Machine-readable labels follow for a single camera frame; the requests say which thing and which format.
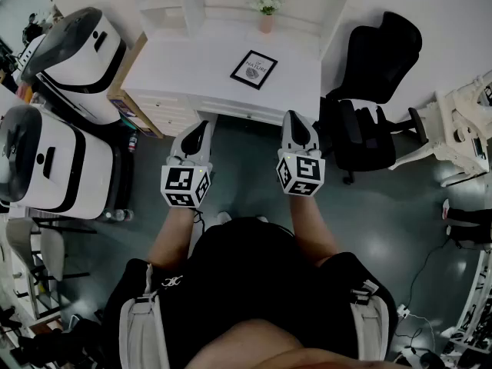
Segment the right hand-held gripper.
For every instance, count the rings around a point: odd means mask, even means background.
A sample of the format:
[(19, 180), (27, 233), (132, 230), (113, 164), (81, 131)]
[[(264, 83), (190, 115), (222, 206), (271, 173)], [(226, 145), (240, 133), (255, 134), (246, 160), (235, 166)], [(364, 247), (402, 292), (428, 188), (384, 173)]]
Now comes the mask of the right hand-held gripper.
[[(281, 148), (285, 151), (318, 150), (319, 139), (312, 124), (301, 114), (286, 112), (281, 131)], [(276, 167), (285, 194), (313, 197), (324, 184), (325, 160), (283, 152)]]

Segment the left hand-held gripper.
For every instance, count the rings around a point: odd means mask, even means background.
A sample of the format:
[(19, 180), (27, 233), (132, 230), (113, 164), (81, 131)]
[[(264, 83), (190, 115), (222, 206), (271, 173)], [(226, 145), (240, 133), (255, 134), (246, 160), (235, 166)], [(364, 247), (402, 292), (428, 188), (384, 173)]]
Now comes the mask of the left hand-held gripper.
[(174, 139), (161, 168), (161, 193), (170, 207), (200, 207), (211, 187), (211, 139), (210, 121), (191, 125)]

